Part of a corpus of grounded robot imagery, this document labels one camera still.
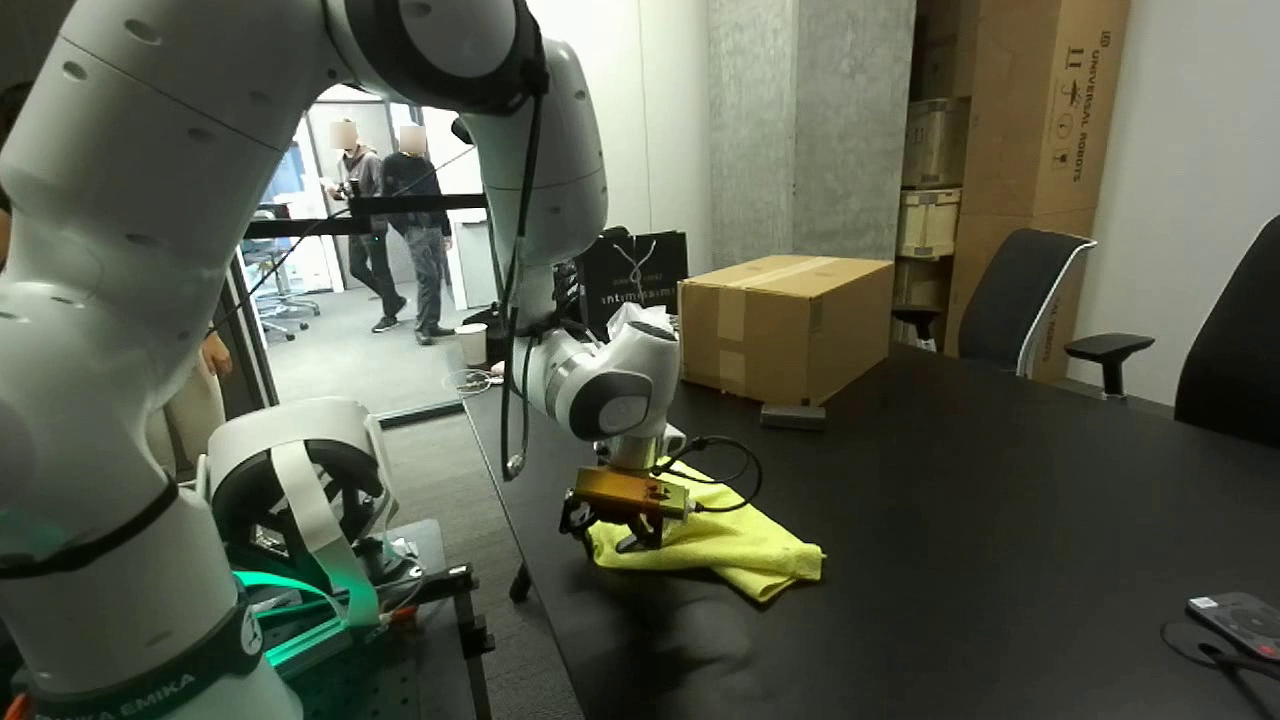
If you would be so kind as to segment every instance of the black table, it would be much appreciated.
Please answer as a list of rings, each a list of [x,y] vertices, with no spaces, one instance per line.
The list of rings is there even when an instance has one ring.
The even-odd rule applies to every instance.
[[[498,408],[467,408],[483,436]],[[589,716],[1280,716],[1277,679],[1159,636],[1182,636],[1190,592],[1280,602],[1280,453],[924,353],[828,411],[819,436],[764,431],[702,390],[671,411],[751,443],[772,481],[755,503],[828,547],[828,579],[772,610],[591,570],[555,531],[589,450],[531,424],[499,502]]]

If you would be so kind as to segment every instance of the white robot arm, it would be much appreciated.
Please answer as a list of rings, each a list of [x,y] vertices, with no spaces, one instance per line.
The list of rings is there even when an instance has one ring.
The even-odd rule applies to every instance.
[[[31,47],[26,33],[12,11],[0,44]],[[329,86],[473,114],[523,322],[549,311],[551,264],[604,227],[589,87],[522,0],[76,0],[0,153],[18,234],[0,276],[0,615],[41,716],[300,716],[256,664],[209,503],[162,474],[145,421]],[[648,411],[599,411],[653,431],[671,385],[655,376]]]
[[[623,306],[607,322],[607,344],[555,330],[517,348],[530,400],[573,436],[597,440],[607,468],[645,475],[676,443],[668,406],[680,341],[663,309]]]

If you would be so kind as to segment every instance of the black cable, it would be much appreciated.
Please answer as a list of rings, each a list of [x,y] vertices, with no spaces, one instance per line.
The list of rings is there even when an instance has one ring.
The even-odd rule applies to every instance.
[[[531,74],[543,74],[549,62],[543,62],[543,44],[537,42],[537,67]],[[522,311],[513,309],[513,295],[517,295],[517,271],[522,271],[522,252],[523,252],[523,234],[530,234],[530,206],[531,206],[531,178],[537,178],[537,141],[540,141],[540,123],[543,123],[543,86],[531,91],[531,114],[530,114],[530,146],[523,146],[523,180],[522,180],[522,216],[517,216],[517,241],[513,241],[513,256],[510,256],[510,276],[505,276],[505,295],[499,295],[499,318],[510,318],[510,359],[505,359],[505,400],[499,400],[499,474],[505,481],[517,481],[523,474],[523,453],[530,453],[530,398],[523,400],[523,427],[522,427],[522,457],[513,457],[513,392],[517,392],[517,330],[522,330]]]
[[[680,453],[671,453],[668,462],[659,462],[659,464],[653,468],[653,475],[671,474],[671,475],[685,475],[685,481],[697,481],[697,484],[725,484],[719,475],[697,475],[697,474],[680,474],[680,468],[676,468],[685,457],[697,457],[697,453],[715,450],[715,443],[742,453],[742,457],[751,464],[751,492],[742,495],[737,503],[725,503],[725,509],[706,509],[706,503],[697,503],[691,513],[742,513],[742,509],[750,509],[750,503],[767,489],[762,457],[755,457],[750,443],[729,440],[729,436],[702,436],[702,440],[685,443]]]
[[[648,248],[645,256],[636,262],[620,241],[614,241],[614,252],[629,264],[629,281],[636,289],[636,299],[645,306],[645,264],[653,262],[655,252],[655,236],[648,236]]]
[[[1165,648],[1173,648],[1182,659],[1192,659],[1201,667],[1221,667],[1221,672],[1255,672],[1269,679],[1280,679],[1280,664],[1269,659],[1254,659],[1246,657],[1238,646],[1221,646],[1221,636],[1211,636],[1205,623],[1184,623],[1184,619],[1165,619],[1159,623],[1159,642]]]
[[[288,252],[284,252],[278,264],[269,264],[269,271],[246,292],[246,299],[232,306],[232,311],[252,309],[252,292],[259,292],[259,289],[288,264],[288,256],[291,256],[300,243],[303,243],[303,241],[291,241]]]
[[[473,150],[463,150],[463,153],[457,153],[457,156],[449,156],[444,164],[438,164],[438,174],[444,174],[449,164],[467,162],[473,153],[476,153],[476,146],[473,146]]]

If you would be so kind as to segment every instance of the person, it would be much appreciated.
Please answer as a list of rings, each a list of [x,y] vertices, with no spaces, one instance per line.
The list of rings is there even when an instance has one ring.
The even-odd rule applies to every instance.
[[[347,201],[378,196],[378,156],[360,146],[355,122],[333,123],[342,146],[342,183],[333,190],[333,201],[342,213],[347,213]],[[384,306],[384,318],[374,325],[374,333],[384,333],[399,322],[404,295],[395,292],[392,264],[387,264],[387,236],[384,234],[354,234],[347,236],[347,271],[378,292]]]
[[[381,190],[384,196],[442,201],[438,209],[392,216],[392,227],[404,236],[415,271],[415,341],[438,344],[438,338],[453,338],[453,330],[442,325],[442,289],[449,271],[453,227],[442,196],[442,178],[428,156],[428,136],[421,130],[408,130],[399,136],[399,153],[381,164]]]

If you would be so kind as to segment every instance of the wall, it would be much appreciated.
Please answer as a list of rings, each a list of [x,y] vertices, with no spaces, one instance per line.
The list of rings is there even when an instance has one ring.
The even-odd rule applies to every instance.
[[[691,271],[710,236],[710,20],[706,0],[531,0],[549,42],[589,74],[607,226],[689,234]]]
[[[1246,256],[1280,213],[1277,0],[1132,0],[1099,248],[1076,333],[1149,333],[1132,398],[1173,406],[1182,363]]]
[[[710,0],[713,264],[891,256],[911,0]]]

